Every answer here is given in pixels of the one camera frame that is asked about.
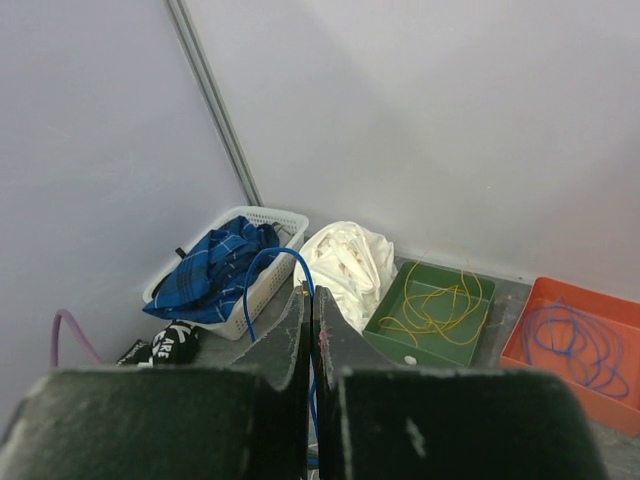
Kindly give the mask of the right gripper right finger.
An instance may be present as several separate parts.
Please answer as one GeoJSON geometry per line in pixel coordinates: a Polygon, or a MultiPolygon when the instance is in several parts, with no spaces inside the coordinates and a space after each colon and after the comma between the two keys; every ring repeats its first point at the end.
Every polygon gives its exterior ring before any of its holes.
{"type": "Polygon", "coordinates": [[[393,365],[345,319],[333,294],[313,299],[320,473],[323,479],[382,479],[393,365]]]}

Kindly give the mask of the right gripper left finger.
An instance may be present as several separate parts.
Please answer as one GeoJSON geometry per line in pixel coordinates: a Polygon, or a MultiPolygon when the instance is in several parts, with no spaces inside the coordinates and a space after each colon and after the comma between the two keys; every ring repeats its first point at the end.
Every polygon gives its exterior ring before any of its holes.
{"type": "Polygon", "coordinates": [[[311,301],[300,287],[233,366],[252,375],[244,479],[303,479],[309,434],[311,301]]]}

